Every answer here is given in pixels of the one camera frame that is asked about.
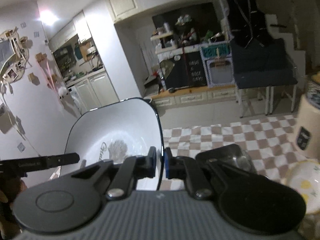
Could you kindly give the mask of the poizon cardboard box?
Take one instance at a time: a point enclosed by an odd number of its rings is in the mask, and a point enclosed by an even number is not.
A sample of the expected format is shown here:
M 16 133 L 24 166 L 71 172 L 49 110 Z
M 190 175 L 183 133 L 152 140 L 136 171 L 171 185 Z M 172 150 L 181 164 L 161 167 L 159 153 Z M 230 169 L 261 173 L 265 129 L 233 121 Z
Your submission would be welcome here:
M 200 44 L 199 51 L 209 88 L 234 84 L 232 52 L 228 41 Z

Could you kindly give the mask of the dark blue folding table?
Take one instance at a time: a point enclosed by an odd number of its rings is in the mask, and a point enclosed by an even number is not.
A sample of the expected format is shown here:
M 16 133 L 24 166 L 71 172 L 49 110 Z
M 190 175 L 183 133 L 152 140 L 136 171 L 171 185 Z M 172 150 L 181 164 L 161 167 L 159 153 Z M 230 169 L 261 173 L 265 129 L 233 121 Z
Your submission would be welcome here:
M 252 41 L 245 48 L 231 40 L 230 47 L 240 118 L 245 113 L 242 91 L 246 89 L 265 89 L 264 94 L 257 92 L 257 96 L 265 101 L 265 115 L 268 115 L 273 113 L 274 88 L 291 86 L 291 94 L 286 89 L 281 94 L 291 100 L 293 112 L 296 107 L 298 80 L 296 65 L 286 52 L 284 40 L 273 39 L 265 45 Z

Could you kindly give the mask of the cream floral ceramic bowl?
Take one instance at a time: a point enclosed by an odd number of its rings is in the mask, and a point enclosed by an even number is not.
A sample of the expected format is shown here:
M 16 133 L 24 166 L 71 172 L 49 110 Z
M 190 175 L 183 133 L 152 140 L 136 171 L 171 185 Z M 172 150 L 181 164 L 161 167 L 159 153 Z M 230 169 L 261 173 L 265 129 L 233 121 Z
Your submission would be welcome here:
M 284 184 L 296 190 L 306 203 L 306 214 L 319 213 L 319 163 L 305 160 L 291 167 Z

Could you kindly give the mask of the brown white checkered tablecloth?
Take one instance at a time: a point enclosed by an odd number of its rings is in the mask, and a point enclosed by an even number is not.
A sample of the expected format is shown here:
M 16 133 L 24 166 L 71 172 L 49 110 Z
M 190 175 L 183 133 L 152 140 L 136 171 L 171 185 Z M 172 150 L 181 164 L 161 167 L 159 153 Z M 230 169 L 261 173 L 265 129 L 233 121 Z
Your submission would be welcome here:
M 165 129 L 164 146 L 174 156 L 193 158 L 203 151 L 237 144 L 250 155 L 258 174 L 284 183 L 289 170 L 307 160 L 291 141 L 295 123 L 295 115 L 282 115 L 226 125 Z

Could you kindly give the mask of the low white drawer cabinet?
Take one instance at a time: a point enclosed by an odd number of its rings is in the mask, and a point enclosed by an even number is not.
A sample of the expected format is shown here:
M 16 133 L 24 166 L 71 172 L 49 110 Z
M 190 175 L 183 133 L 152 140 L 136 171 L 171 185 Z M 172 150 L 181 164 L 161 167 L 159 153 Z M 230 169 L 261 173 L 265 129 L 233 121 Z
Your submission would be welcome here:
M 175 108 L 190 105 L 203 105 L 211 102 L 221 102 L 236 99 L 236 86 L 207 86 L 184 88 L 169 93 L 167 90 L 158 95 L 151 96 L 152 102 L 156 107 Z

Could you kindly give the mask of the white kitchen cabinets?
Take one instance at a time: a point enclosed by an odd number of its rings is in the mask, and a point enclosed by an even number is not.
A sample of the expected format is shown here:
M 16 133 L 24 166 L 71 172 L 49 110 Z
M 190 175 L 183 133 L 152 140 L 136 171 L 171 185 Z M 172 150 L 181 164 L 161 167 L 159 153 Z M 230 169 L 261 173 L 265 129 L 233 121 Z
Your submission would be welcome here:
M 119 101 L 110 78 L 104 68 L 90 72 L 66 86 L 80 114 Z

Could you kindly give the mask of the black square bowl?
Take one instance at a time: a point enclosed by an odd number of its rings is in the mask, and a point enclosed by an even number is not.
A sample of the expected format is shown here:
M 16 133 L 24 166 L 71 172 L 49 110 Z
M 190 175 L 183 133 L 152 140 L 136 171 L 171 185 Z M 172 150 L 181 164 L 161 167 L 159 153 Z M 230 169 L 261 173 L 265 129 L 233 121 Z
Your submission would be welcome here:
M 216 159 L 235 166 L 241 170 L 255 174 L 257 173 L 252 159 L 247 151 L 243 150 L 237 144 L 230 144 L 198 153 L 195 159 L 200 164 L 205 164 L 209 160 Z

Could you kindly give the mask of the beige electric kettle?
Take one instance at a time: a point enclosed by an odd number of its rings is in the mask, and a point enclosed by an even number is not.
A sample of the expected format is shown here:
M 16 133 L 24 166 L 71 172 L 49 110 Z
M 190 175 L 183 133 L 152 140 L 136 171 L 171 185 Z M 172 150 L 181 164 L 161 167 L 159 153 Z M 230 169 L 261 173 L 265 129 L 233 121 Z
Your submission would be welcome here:
M 293 144 L 301 155 L 317 160 L 319 160 L 320 151 L 319 118 L 319 109 L 310 104 L 305 95 L 302 95 L 292 137 Z

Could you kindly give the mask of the white square plate black rim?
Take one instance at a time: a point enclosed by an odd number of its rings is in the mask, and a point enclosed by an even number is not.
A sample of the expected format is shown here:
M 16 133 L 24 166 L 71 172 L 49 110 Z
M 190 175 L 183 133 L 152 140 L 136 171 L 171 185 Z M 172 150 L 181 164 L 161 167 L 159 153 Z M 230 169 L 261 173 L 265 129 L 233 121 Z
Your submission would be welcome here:
M 78 163 L 61 167 L 64 176 L 99 161 L 121 164 L 127 157 L 147 155 L 156 149 L 154 178 L 140 179 L 138 190 L 155 191 L 161 179 L 163 135 L 155 108 L 141 98 L 131 98 L 83 114 L 69 133 L 65 153 L 77 153 Z

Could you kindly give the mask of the black have a nice day sign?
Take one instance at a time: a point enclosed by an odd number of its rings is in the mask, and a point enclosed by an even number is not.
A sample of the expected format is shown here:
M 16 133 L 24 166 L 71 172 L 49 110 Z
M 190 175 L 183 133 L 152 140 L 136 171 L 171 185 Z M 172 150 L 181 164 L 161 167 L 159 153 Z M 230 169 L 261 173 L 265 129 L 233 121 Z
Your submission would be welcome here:
M 193 87 L 202 87 L 207 85 L 207 79 L 199 51 L 186 53 L 185 63 L 189 85 Z

